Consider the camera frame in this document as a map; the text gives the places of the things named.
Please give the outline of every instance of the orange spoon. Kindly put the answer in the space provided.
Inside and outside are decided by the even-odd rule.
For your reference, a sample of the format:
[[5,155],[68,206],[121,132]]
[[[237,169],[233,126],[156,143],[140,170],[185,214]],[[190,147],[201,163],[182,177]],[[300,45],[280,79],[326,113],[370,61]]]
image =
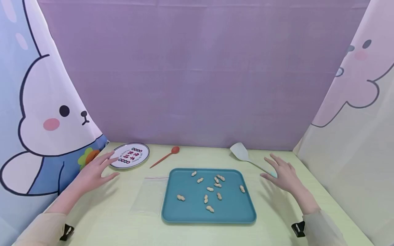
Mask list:
[[160,162],[162,162],[165,158],[169,157],[172,154],[178,154],[179,153],[179,147],[178,146],[174,146],[171,149],[171,153],[169,153],[168,155],[166,155],[165,157],[161,158],[158,162],[156,162],[155,164],[153,164],[150,168],[156,166],[157,164],[159,164]]

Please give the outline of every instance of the spatula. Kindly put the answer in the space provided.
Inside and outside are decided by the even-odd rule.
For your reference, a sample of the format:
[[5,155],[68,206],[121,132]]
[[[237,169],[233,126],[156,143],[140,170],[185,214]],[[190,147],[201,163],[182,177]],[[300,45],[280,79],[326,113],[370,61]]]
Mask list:
[[245,146],[241,142],[238,142],[238,143],[234,144],[233,146],[231,146],[230,150],[235,155],[235,157],[238,158],[238,160],[250,162],[253,165],[260,168],[261,170],[263,170],[264,172],[270,174],[274,178],[277,178],[277,175],[275,172],[267,171],[262,165],[252,162],[249,159],[249,153],[247,152],[247,149],[245,148]]

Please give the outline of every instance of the teal plastic tray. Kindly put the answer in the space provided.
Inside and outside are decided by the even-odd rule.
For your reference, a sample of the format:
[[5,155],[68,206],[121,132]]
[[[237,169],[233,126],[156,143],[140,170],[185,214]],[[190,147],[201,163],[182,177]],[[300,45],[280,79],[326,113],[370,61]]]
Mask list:
[[[219,174],[225,181],[219,180],[222,188],[215,187],[214,177]],[[218,200],[217,192],[222,196]],[[180,194],[185,201],[177,199]],[[208,203],[204,204],[204,195]],[[215,212],[206,209],[210,205]],[[223,223],[251,224],[256,220],[256,211],[249,196],[242,174],[232,169],[191,169],[175,168],[171,170],[162,208],[162,219],[167,223]]]

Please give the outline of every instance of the plastic bag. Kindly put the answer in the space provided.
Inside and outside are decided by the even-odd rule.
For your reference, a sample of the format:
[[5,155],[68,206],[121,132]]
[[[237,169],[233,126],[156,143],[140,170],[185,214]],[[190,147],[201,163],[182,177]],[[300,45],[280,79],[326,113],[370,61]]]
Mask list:
[[144,178],[131,212],[142,215],[160,215],[168,177]]

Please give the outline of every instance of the light green table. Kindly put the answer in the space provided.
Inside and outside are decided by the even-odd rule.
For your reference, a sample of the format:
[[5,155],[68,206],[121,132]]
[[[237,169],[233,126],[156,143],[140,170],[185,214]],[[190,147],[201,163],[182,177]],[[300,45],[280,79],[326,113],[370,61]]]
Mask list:
[[[120,146],[110,143],[102,153]],[[132,169],[121,170],[116,182],[106,184],[86,194],[69,215],[68,223],[76,227],[66,242],[71,246],[154,246],[154,245],[307,245],[305,238],[296,238],[290,225],[302,220],[302,213],[288,193],[263,180],[261,170],[240,162],[229,149],[181,147],[152,169],[157,160],[171,151],[172,146],[149,145],[148,160]],[[251,159],[264,163],[269,151],[250,150]],[[348,215],[334,201],[322,185],[292,152],[274,152],[292,163],[304,185],[314,194],[352,246],[373,245]],[[159,215],[139,215],[130,211],[145,177],[168,176],[173,168],[231,168],[245,178],[257,212],[257,220],[250,226],[233,225],[166,225]],[[104,174],[114,172],[107,168]]]

